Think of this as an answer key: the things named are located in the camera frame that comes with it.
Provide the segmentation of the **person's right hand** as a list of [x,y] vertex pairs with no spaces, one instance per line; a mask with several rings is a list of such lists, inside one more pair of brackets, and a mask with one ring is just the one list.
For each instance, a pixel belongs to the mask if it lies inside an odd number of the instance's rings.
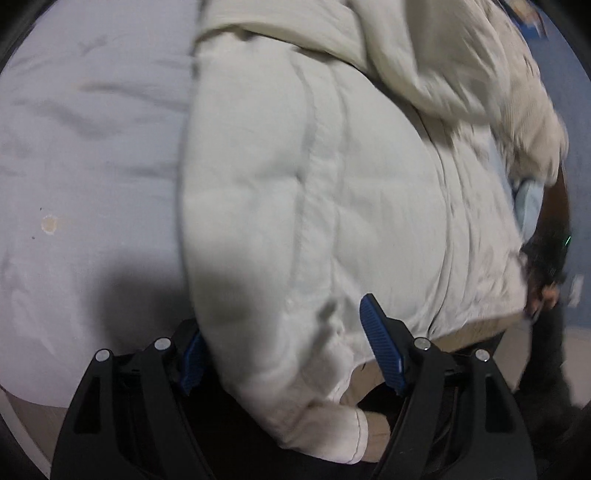
[[530,318],[537,318],[542,311],[552,310],[558,303],[560,289],[557,283],[542,285],[531,281],[528,288],[526,312]]

